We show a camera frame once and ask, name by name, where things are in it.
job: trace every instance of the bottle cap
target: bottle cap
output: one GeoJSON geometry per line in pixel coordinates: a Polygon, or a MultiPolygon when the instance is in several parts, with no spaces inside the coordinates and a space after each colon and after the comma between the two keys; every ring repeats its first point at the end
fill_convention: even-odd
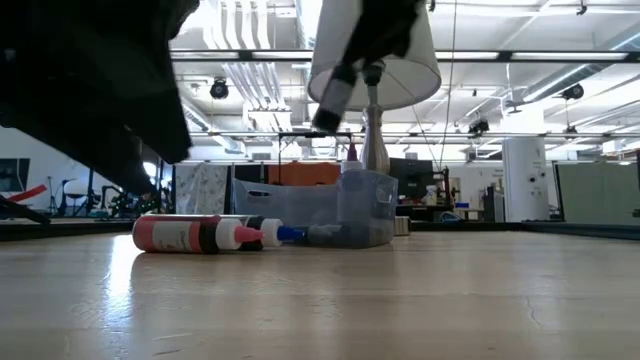
{"type": "Polygon", "coordinates": [[[242,226],[237,219],[222,219],[216,225],[216,244],[220,250],[238,250],[242,243],[260,240],[262,236],[262,232],[242,226]]]}
{"type": "Polygon", "coordinates": [[[304,237],[304,232],[298,229],[280,226],[278,228],[279,240],[299,240],[304,237]]]}
{"type": "Polygon", "coordinates": [[[276,247],[282,245],[278,236],[278,229],[282,226],[282,221],[278,219],[264,219],[260,224],[260,230],[264,233],[262,245],[276,247]]]}

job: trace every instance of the lamp base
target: lamp base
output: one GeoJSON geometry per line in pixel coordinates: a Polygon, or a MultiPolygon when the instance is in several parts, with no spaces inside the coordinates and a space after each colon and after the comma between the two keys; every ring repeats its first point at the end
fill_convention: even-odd
{"type": "Polygon", "coordinates": [[[364,119],[367,131],[360,155],[362,166],[367,170],[389,174],[389,153],[382,138],[382,108],[378,105],[367,106],[364,109],[364,119]]]}

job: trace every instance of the blue bottle cap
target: blue bottle cap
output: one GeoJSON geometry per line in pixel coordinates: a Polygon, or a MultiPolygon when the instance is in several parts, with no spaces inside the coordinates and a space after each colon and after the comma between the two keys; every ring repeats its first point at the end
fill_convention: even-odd
{"type": "Polygon", "coordinates": [[[304,237],[304,232],[294,228],[280,226],[278,228],[278,240],[298,240],[304,237]]]}

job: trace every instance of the window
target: window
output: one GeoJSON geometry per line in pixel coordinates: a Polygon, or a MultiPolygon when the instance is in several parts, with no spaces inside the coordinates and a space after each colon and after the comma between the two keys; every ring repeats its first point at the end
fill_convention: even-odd
{"type": "Polygon", "coordinates": [[[30,159],[0,159],[0,192],[25,191],[30,162],[30,159]]]}

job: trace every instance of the white pillar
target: white pillar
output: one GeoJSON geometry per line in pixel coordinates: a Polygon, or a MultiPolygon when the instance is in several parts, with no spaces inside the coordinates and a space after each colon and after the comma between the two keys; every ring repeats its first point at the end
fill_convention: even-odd
{"type": "Polygon", "coordinates": [[[509,138],[502,144],[508,222],[549,220],[543,138],[509,138]]]}

